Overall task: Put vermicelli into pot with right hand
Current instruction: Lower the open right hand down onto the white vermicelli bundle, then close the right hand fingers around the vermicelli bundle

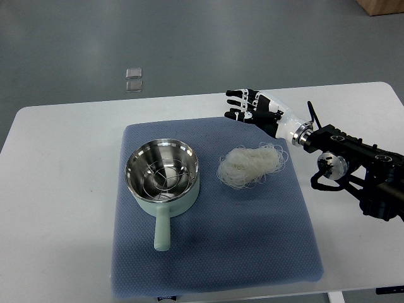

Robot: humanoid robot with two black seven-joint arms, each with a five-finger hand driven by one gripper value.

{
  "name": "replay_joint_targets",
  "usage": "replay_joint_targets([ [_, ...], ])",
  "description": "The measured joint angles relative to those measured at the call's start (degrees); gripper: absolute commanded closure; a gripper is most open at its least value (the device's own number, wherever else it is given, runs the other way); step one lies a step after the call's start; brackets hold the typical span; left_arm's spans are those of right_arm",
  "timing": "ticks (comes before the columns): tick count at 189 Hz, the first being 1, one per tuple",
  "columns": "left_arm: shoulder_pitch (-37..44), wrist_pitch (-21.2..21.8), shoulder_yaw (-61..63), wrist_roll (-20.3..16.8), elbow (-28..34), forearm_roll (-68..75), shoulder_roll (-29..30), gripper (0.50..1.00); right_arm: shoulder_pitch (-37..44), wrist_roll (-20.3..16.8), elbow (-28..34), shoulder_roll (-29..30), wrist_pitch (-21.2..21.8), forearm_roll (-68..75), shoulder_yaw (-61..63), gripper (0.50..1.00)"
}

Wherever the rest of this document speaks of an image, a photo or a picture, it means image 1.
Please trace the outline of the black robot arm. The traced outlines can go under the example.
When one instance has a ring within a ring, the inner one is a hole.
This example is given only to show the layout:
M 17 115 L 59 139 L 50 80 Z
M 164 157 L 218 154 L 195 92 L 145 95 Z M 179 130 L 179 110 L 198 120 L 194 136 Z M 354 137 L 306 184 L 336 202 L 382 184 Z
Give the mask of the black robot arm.
M 321 126 L 311 102 L 307 103 L 312 124 L 300 143 L 308 153 L 322 151 L 311 187 L 319 191 L 346 190 L 358 199 L 364 215 L 389 221 L 403 218 L 403 155 L 367 145 L 361 138 L 332 126 Z

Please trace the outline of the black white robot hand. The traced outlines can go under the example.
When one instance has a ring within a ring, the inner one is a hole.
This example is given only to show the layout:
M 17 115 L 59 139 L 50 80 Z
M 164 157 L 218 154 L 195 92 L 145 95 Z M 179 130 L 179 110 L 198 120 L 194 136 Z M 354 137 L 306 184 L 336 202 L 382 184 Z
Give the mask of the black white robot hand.
M 298 118 L 293 110 L 275 97 L 252 89 L 228 90 L 226 118 L 253 124 L 272 138 L 282 138 L 294 146 L 303 145 L 313 133 L 313 123 Z

